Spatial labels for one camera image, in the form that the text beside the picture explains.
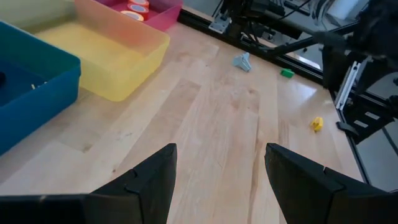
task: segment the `green block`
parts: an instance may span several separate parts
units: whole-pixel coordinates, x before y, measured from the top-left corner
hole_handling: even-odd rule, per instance
[[[284,68],[284,69],[282,69],[282,71],[280,71],[280,74],[286,78],[292,78],[294,75],[294,72],[291,69]]]

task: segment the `small yellow object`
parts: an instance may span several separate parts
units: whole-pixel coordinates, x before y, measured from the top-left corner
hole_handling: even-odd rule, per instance
[[[311,128],[314,131],[320,131],[323,127],[323,118],[321,117],[316,117],[312,122],[311,122]]]

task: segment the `orange object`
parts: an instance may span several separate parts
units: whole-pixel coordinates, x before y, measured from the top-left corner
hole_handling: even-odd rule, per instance
[[[149,15],[148,8],[146,8],[144,6],[135,5],[135,4],[128,4],[127,7],[129,8],[130,11],[136,12],[136,13],[142,15],[144,20],[148,19],[148,15]]]
[[[144,6],[149,9],[149,1],[147,0],[129,0],[129,3]]]
[[[133,18],[133,19],[136,19],[136,20],[138,20],[138,21],[144,21],[144,17],[143,17],[142,15],[136,13],[136,12],[132,12],[132,11],[121,11],[121,13],[123,13],[123,14],[125,14],[125,15],[127,15],[127,16]]]

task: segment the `wooden tabletop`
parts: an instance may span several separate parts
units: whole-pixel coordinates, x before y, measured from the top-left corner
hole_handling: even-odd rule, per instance
[[[181,24],[161,67],[129,98],[76,103],[0,157],[0,194],[91,192],[165,146],[178,148],[169,223],[282,223],[264,166],[279,143],[360,180],[329,92]],[[314,133],[317,116],[325,124]]]

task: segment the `translucent yellow tray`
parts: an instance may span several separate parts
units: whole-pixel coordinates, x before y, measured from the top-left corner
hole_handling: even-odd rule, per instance
[[[162,62],[170,38],[96,1],[35,35],[80,57],[80,86],[112,101],[129,96]]]

